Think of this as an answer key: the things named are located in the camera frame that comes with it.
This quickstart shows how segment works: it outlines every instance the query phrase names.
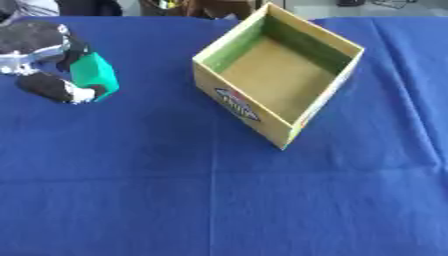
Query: blue tablecloth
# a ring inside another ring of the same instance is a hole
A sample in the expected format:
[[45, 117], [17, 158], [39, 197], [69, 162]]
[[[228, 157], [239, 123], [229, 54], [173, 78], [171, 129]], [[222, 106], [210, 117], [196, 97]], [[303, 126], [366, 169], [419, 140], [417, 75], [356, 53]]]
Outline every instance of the blue tablecloth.
[[233, 23], [55, 21], [122, 88], [59, 105], [0, 77], [0, 255], [448, 254], [448, 19], [317, 21], [367, 51], [284, 152], [194, 87]]

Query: blue cloth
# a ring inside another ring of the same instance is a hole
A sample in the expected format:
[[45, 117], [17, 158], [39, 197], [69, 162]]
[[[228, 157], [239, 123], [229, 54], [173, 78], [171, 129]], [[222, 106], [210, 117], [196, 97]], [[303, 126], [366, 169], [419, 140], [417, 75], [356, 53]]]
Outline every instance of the blue cloth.
[[58, 105], [0, 77], [0, 255], [448, 254], [448, 19], [317, 21], [367, 51], [284, 152], [194, 87], [233, 23], [54, 21], [121, 90]]

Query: box wall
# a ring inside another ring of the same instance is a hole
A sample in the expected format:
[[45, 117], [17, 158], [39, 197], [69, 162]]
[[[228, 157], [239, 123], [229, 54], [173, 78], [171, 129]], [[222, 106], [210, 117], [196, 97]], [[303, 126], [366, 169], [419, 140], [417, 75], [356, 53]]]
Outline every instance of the box wall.
[[[231, 111], [236, 117], [238, 117], [245, 124], [252, 127], [254, 130], [264, 135], [268, 140], [282, 148], [288, 141], [289, 133], [292, 128], [288, 123], [281, 120], [274, 113], [260, 106], [260, 104], [254, 102], [250, 97], [239, 91], [237, 88], [226, 83], [225, 80], [220, 78], [217, 74], [213, 73], [210, 69], [203, 66], [200, 63], [194, 62], [194, 77], [196, 80], [196, 86], [207, 93], [215, 101], [219, 102], [229, 111]], [[236, 94], [239, 99], [242, 100], [250, 110], [255, 113], [258, 120], [253, 120], [248, 117], [242, 116], [238, 113], [236, 108], [229, 104], [228, 100], [225, 100], [220, 96], [216, 89], [227, 90], [229, 93]]]

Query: robotic arm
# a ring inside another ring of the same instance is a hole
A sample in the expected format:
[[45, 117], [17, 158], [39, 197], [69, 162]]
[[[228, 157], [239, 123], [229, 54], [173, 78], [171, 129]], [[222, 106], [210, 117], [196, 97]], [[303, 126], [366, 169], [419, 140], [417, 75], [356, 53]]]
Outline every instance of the robotic arm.
[[[39, 66], [56, 62], [73, 83]], [[100, 100], [118, 90], [113, 68], [65, 25], [24, 20], [0, 27], [0, 74], [18, 76], [17, 86], [63, 103]]]

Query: black object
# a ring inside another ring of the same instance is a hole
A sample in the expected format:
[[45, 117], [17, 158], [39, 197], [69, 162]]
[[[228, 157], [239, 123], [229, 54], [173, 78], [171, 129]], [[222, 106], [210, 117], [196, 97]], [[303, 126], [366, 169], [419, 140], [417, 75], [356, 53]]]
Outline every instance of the black object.
[[90, 45], [79, 40], [73, 32], [67, 37], [70, 40], [70, 49], [65, 52], [64, 59], [56, 64], [57, 69], [61, 72], [69, 72], [71, 64], [78, 61], [82, 56], [93, 52]]
[[122, 16], [116, 0], [57, 0], [61, 15], [68, 16]]
[[338, 6], [351, 7], [360, 6], [366, 3], [366, 0], [338, 0]]
[[91, 85], [87, 88], [93, 89], [95, 91], [95, 99], [106, 93], [106, 88], [100, 84]]
[[29, 76], [20, 76], [16, 84], [27, 92], [56, 102], [69, 103], [73, 100], [73, 96], [65, 88], [64, 80], [56, 75], [38, 72]]

